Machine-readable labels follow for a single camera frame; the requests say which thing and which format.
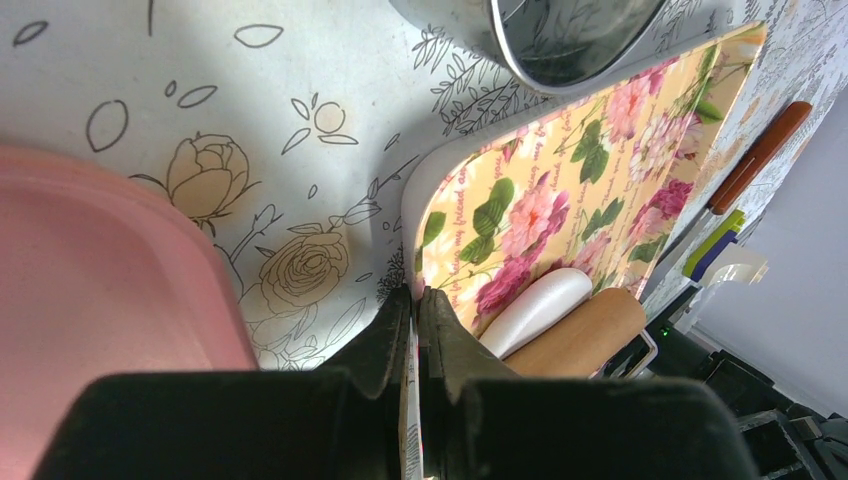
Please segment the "floral yellow tray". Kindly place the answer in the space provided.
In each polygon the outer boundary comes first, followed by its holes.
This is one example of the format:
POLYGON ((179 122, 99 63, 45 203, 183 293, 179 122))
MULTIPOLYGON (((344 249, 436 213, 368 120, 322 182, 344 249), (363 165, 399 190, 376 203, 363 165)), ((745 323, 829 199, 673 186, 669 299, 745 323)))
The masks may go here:
POLYGON ((426 157, 402 210, 418 330, 423 292, 438 289, 480 343, 534 281, 564 267, 591 279, 590 298, 622 288, 639 301, 766 36, 748 24, 426 157))

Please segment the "white dough ball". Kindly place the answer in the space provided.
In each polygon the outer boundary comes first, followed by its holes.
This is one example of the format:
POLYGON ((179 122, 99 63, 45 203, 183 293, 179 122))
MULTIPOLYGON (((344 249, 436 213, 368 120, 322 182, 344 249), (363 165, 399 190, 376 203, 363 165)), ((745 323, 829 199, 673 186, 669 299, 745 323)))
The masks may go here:
POLYGON ((555 269, 511 302, 486 328, 480 343, 503 360, 588 300, 592 289, 592 281, 583 271, 555 269))

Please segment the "wooden double-ended rolling pin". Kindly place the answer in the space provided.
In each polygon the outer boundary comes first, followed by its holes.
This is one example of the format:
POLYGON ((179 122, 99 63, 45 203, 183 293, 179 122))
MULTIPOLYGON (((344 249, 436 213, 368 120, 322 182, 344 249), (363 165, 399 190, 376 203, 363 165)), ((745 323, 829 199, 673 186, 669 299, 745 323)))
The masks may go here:
POLYGON ((587 379, 627 346, 647 323, 642 304, 622 288, 582 303, 504 363, 524 377, 587 379))

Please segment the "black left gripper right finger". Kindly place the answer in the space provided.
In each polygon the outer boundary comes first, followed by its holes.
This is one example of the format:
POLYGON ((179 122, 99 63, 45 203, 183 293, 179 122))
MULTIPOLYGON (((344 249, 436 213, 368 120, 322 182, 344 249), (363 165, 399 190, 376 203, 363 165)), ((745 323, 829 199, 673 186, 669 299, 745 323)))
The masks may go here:
POLYGON ((691 380, 532 379, 419 301, 422 466, 435 479, 754 479, 735 419, 691 380))

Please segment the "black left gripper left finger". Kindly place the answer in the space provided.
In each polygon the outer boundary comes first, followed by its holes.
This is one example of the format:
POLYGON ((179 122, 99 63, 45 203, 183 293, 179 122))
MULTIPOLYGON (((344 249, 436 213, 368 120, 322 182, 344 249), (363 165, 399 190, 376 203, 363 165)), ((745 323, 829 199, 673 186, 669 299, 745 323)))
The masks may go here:
POLYGON ((38 479, 396 479, 399 384, 413 301, 309 371, 115 374, 60 423, 38 479))

